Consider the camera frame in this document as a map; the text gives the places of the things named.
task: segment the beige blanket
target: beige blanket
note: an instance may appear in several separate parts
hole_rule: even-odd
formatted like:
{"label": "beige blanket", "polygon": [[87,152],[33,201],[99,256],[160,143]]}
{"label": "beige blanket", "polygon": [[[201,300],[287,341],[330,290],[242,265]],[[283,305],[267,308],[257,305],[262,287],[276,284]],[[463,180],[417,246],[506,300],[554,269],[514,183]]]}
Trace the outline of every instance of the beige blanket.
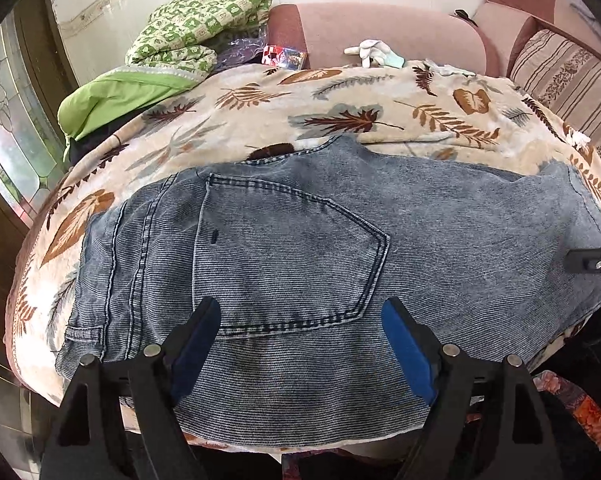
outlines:
{"label": "beige blanket", "polygon": [[[401,70],[243,66],[135,118],[68,175],[20,255],[7,308],[15,373],[60,403],[64,382],[54,369],[55,353],[74,303],[91,215],[184,168],[244,160],[278,143],[308,148],[338,134],[356,136],[374,152],[487,164],[520,174],[535,174],[545,162],[561,160],[579,169],[601,208],[597,153],[570,146],[570,127],[508,79],[441,76],[417,61]],[[538,360],[548,355],[539,352]],[[127,426],[135,428],[131,410],[124,412]],[[202,444],[229,449],[222,442]]]}

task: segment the green quilt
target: green quilt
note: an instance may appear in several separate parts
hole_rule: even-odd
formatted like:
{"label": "green quilt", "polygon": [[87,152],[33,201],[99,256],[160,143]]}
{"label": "green quilt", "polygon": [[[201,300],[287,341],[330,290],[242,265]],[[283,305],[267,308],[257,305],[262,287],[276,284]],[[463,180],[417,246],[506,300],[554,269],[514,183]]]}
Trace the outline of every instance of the green quilt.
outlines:
{"label": "green quilt", "polygon": [[170,66],[200,76],[216,65],[216,52],[238,36],[258,33],[272,0],[174,0],[149,15],[125,63]]}

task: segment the striped cushion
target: striped cushion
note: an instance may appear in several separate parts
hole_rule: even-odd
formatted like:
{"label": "striped cushion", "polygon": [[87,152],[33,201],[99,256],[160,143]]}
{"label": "striped cushion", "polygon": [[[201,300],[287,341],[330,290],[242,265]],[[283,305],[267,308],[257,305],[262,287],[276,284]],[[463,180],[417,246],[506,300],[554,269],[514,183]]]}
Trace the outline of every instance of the striped cushion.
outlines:
{"label": "striped cushion", "polygon": [[592,137],[601,157],[601,61],[570,40],[541,30],[525,45],[510,79]]}

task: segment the gray denim fabric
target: gray denim fabric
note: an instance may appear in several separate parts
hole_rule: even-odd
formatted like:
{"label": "gray denim fabric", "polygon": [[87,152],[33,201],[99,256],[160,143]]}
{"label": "gray denim fabric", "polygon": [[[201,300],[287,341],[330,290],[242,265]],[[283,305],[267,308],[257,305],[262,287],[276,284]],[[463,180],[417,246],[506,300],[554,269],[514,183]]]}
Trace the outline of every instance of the gray denim fabric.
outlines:
{"label": "gray denim fabric", "polygon": [[222,328],[185,431],[242,446],[321,446],[420,426],[381,328],[398,296],[443,342],[529,360],[601,305],[601,277],[566,274],[601,246],[578,173],[539,175],[378,155],[350,137],[292,155],[192,168],[95,217],[56,368],[135,356],[205,295]]}

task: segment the metal screw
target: metal screw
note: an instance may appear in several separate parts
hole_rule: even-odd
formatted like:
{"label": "metal screw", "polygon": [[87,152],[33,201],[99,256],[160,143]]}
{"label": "metal screw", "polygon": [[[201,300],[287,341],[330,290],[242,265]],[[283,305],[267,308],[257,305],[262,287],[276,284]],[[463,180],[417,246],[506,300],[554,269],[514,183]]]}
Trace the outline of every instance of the metal screw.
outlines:
{"label": "metal screw", "polygon": [[80,358],[80,365],[81,366],[89,366],[91,364],[94,363],[94,361],[96,361],[96,356],[92,355],[92,354],[85,354]]}
{"label": "metal screw", "polygon": [[523,360],[516,354],[508,355],[507,362],[516,368],[518,368],[519,366],[521,366],[523,364]]}
{"label": "metal screw", "polygon": [[461,353],[461,349],[455,344],[447,343],[446,345],[443,345],[443,353],[449,355],[449,357],[456,357]]}
{"label": "metal screw", "polygon": [[143,350],[145,357],[155,357],[160,354],[160,345],[147,345]]}

